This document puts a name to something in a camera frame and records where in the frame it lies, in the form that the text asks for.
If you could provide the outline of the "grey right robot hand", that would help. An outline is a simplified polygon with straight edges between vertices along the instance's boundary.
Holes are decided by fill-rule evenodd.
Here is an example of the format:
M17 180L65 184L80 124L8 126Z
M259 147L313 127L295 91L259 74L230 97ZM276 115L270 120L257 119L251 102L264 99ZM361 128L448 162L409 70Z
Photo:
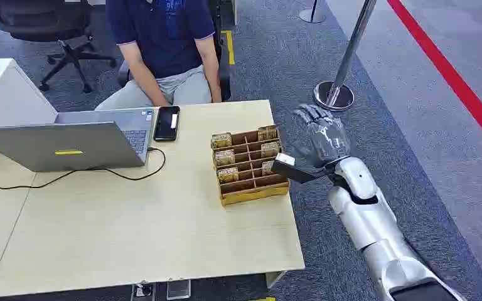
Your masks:
M292 111L302 123L301 139L294 151L312 166L322 168L350 155L350 140L338 117L319 106L302 103Z

